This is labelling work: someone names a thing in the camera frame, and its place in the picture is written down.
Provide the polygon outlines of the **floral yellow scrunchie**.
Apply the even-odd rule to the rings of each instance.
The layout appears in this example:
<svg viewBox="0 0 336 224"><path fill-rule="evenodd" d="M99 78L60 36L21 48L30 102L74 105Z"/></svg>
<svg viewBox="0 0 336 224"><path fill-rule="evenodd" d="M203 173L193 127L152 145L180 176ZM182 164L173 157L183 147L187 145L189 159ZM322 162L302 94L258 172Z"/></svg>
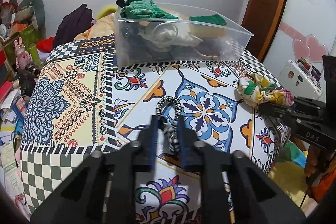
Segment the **floral yellow scrunchie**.
<svg viewBox="0 0 336 224"><path fill-rule="evenodd" d="M290 91L278 88L276 84L258 73L242 75L238 80L236 90L246 104L255 109L263 103L274 103L287 107L294 104L294 97Z"/></svg>

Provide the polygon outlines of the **green yellow sponge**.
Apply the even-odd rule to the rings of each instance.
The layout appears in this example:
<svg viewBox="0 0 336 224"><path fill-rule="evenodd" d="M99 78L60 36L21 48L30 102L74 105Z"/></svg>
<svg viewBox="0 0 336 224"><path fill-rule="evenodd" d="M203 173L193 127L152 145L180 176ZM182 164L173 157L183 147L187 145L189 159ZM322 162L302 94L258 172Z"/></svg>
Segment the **green yellow sponge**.
<svg viewBox="0 0 336 224"><path fill-rule="evenodd" d="M189 20L190 31L199 38L220 38L226 35L224 28L227 23L219 14L191 16Z"/></svg>

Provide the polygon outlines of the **peach plush blanket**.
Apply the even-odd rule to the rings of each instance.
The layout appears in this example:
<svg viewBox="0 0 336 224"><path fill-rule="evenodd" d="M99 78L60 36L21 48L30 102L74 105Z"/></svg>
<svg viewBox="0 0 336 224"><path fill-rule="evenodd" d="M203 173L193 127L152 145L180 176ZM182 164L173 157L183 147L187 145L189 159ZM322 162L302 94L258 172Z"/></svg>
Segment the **peach plush blanket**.
<svg viewBox="0 0 336 224"><path fill-rule="evenodd" d="M74 41L88 40L93 38L100 38L103 36L110 36L114 34L114 16L116 13L109 14L99 19L90 29L78 34Z"/></svg>

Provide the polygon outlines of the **dark purple jacket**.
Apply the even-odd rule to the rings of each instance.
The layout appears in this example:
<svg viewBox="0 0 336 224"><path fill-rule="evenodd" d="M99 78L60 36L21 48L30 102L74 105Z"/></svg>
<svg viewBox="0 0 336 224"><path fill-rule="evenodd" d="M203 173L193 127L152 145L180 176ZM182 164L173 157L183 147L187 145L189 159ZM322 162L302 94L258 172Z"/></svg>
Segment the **dark purple jacket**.
<svg viewBox="0 0 336 224"><path fill-rule="evenodd" d="M63 18L52 43L53 48L72 42L78 34L91 27L92 20L92 10L87 8L86 3L83 3Z"/></svg>

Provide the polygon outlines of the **grey knitted item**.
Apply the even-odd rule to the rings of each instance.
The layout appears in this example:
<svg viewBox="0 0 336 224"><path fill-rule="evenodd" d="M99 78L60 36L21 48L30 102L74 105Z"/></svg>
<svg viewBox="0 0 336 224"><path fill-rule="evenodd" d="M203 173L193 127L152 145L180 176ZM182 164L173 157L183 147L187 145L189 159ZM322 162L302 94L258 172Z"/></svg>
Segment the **grey knitted item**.
<svg viewBox="0 0 336 224"><path fill-rule="evenodd" d="M203 40L190 31L185 23L149 23L139 31L147 46L157 52L168 52L174 46L196 47Z"/></svg>

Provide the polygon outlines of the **clear plastic storage box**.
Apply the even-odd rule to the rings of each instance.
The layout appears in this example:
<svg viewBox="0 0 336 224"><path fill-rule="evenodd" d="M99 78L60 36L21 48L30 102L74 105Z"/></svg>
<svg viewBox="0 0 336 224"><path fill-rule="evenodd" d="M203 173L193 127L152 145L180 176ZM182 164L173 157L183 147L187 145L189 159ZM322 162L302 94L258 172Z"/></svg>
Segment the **clear plastic storage box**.
<svg viewBox="0 0 336 224"><path fill-rule="evenodd" d="M119 68L171 61L236 61L252 32L228 17L193 6L157 3L170 15L130 18L119 7L114 35Z"/></svg>

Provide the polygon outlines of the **green knitted cloth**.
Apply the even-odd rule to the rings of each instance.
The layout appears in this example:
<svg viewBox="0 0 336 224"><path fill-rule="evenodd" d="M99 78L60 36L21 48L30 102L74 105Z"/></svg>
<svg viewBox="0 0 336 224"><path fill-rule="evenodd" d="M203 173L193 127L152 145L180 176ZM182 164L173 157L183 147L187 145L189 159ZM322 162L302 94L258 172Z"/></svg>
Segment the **green knitted cloth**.
<svg viewBox="0 0 336 224"><path fill-rule="evenodd" d="M160 9L152 0L127 0L120 16L126 19L179 19Z"/></svg>

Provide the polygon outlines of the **pink rabbit toy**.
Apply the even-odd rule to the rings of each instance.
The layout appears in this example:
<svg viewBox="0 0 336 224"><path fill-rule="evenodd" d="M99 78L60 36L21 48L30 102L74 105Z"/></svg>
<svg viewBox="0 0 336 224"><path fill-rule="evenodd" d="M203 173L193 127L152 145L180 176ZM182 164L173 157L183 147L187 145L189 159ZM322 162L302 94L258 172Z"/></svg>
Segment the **pink rabbit toy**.
<svg viewBox="0 0 336 224"><path fill-rule="evenodd" d="M14 41L15 46L15 62L17 69L26 69L27 65L31 65L33 63L31 55L26 51L25 45L23 44L23 40L19 37Z"/></svg>

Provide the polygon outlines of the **grey green dinosaur plush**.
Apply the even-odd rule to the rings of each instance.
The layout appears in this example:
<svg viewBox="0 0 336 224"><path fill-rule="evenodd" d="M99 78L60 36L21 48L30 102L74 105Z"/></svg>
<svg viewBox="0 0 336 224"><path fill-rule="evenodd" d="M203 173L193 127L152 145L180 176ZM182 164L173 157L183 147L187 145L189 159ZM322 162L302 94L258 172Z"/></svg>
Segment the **grey green dinosaur plush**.
<svg viewBox="0 0 336 224"><path fill-rule="evenodd" d="M45 26L45 8L42 0L23 0L17 8L15 20L21 24L32 24L40 31Z"/></svg>

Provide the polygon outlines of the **patterned patchwork table cover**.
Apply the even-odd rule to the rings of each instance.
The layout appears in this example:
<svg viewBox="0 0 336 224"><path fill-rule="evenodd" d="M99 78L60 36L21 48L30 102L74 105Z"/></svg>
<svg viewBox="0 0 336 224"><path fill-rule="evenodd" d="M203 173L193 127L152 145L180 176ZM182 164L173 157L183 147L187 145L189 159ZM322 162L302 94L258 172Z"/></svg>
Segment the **patterned patchwork table cover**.
<svg viewBox="0 0 336 224"><path fill-rule="evenodd" d="M223 152L243 151L269 172L289 130L236 93L243 73L271 73L244 52L239 61L181 61L118 69L113 36L55 48L35 85L22 131L21 176L35 211L94 151L137 139L157 102L178 98L186 126Z"/></svg>

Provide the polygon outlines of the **yellow curved pillow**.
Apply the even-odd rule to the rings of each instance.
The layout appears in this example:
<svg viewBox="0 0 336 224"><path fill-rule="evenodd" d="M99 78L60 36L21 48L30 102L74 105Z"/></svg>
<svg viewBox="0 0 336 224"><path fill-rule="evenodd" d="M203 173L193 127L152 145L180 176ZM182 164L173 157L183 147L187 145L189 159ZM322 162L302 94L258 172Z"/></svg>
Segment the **yellow curved pillow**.
<svg viewBox="0 0 336 224"><path fill-rule="evenodd" d="M117 11L117 7L114 5L107 5L104 8L102 8L98 14L96 15L96 19L100 20L101 18L103 18L104 16L113 14Z"/></svg>

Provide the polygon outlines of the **white suitcase with stickers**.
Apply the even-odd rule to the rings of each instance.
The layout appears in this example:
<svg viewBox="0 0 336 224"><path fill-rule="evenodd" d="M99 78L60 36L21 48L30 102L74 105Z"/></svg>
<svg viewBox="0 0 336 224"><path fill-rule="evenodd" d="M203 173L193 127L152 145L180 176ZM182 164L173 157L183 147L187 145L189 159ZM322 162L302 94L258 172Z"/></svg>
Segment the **white suitcase with stickers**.
<svg viewBox="0 0 336 224"><path fill-rule="evenodd" d="M322 96L319 82L301 62L288 60L277 79L295 97L319 100Z"/></svg>

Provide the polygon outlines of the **green cardboard box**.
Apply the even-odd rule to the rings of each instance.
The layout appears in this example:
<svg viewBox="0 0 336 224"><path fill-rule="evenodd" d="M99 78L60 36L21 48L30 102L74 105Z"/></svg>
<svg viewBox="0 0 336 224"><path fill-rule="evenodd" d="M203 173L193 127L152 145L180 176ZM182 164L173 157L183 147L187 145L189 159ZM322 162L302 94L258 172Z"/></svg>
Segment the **green cardboard box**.
<svg viewBox="0 0 336 224"><path fill-rule="evenodd" d="M30 52L29 47L31 44L36 44L38 41L43 39L43 32L37 31L32 25L26 27L21 32L16 32L10 38L6 38L3 42L3 49L8 59L13 59L15 57L14 53L14 40L22 38L22 42L25 46L27 52Z"/></svg>

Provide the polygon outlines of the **black and white undergarment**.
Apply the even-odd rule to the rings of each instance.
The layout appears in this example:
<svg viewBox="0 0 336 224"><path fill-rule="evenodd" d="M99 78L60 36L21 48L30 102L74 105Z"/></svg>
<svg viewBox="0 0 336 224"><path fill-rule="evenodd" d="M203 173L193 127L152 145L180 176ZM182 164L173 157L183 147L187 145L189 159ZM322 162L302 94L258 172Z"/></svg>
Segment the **black and white undergarment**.
<svg viewBox="0 0 336 224"><path fill-rule="evenodd" d="M139 33L139 22L134 22L133 19L126 19L120 16L121 8L125 2L125 0L116 1L118 9L114 17L114 36L118 57L127 56L130 47L129 40L136 39Z"/></svg>

